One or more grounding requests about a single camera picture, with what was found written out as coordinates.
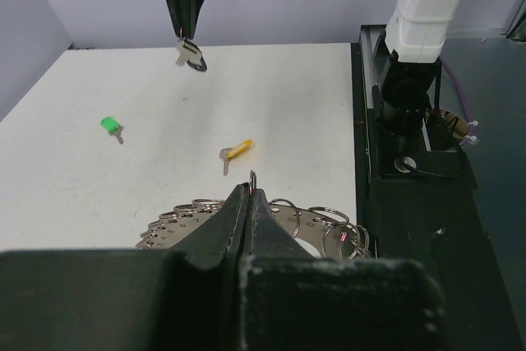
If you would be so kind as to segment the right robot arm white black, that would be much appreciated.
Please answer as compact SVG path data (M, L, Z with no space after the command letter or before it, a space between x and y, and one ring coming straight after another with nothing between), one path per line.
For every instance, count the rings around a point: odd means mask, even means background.
M176 64L206 72L201 50L192 43L197 18L205 0L166 0L179 52ZM398 0L378 40L380 58L380 123L386 133L410 137L422 128L426 113L440 106L427 95L439 85L440 55L446 33L460 0Z

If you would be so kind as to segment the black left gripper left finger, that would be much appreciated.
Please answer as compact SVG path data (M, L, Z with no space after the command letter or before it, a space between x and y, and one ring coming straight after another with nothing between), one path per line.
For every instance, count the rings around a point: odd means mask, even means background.
M238 184L221 209L170 250L182 253L187 261L223 261L235 256L241 249L249 200L249 186Z

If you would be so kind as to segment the key with black tag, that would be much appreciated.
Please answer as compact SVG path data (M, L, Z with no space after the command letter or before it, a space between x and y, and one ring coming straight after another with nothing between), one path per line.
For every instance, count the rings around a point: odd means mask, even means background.
M177 66L183 67L187 65L198 72L206 72L208 70L201 50L191 41L180 39L177 44L177 50Z

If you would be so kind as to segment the small metal keyring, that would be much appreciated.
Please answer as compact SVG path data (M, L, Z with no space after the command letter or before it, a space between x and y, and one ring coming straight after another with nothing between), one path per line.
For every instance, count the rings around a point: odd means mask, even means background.
M252 194L257 189L257 176L254 170L250 171L248 184L249 184L249 193Z

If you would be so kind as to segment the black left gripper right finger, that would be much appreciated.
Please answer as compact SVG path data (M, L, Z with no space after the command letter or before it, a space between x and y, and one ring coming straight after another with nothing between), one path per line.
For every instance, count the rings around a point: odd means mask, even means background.
M246 254L272 259L314 258L275 220L265 192L261 189L256 189L249 199Z

